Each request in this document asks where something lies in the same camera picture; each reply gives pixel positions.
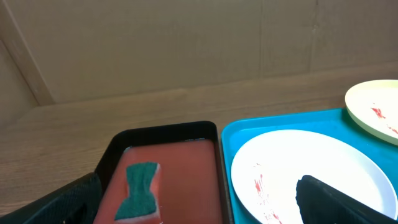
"green sponge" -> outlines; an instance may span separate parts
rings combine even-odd
[[[159,165],[155,162],[145,162],[127,167],[129,196],[120,205],[115,220],[132,219],[157,213],[157,195],[154,195],[152,191],[159,189],[159,178],[155,178],[158,170]]]

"red liquid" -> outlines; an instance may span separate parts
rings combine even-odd
[[[379,108],[372,108],[372,110],[376,113],[377,117],[380,119],[385,119],[386,117],[381,114],[381,110]]]
[[[209,140],[134,147],[125,152],[99,206],[94,224],[114,223],[127,197],[126,168],[138,162],[158,162],[160,215],[163,224],[222,223],[214,145]]]

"red sauce smear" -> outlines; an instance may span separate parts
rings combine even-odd
[[[398,131],[397,131],[396,129],[394,129],[394,128],[392,128],[392,127],[388,127],[388,128],[391,129],[391,131],[393,131],[393,132],[395,132],[395,133],[398,134]]]
[[[260,174],[260,179],[254,180],[254,183],[256,185],[257,193],[258,193],[259,197],[262,199],[263,204],[265,205],[266,200],[263,198],[264,192],[262,189],[262,174]],[[271,212],[271,215],[274,216],[274,218],[279,221],[279,224],[282,224],[282,222],[279,220],[279,217],[274,213],[274,211],[270,210],[270,212]],[[264,216],[265,216],[266,220],[271,218],[271,217],[267,216],[265,212],[264,212]]]
[[[385,119],[386,117],[381,114],[381,110],[379,108],[372,108],[372,110],[376,113],[377,117],[380,119]]]
[[[385,119],[385,118],[386,118],[385,116],[382,115],[381,110],[380,110],[379,108],[371,108],[371,109],[376,113],[376,115],[377,115],[377,117],[378,117],[379,119]],[[388,126],[388,125],[387,125],[387,127],[388,127],[389,129],[391,129],[391,131],[393,131],[393,132],[395,132],[396,134],[398,134],[398,130],[396,130],[396,129],[394,129],[394,128]]]

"cardboard wall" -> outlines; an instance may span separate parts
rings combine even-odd
[[[0,40],[0,129],[35,106],[33,94]]]
[[[56,103],[398,60],[396,0],[0,1]]]
[[[0,37],[40,105],[54,104],[39,67],[32,56],[7,3],[0,0]]]

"sponge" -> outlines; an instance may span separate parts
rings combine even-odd
[[[134,164],[126,169],[128,196],[114,218],[116,224],[160,224],[160,165],[155,162]]]

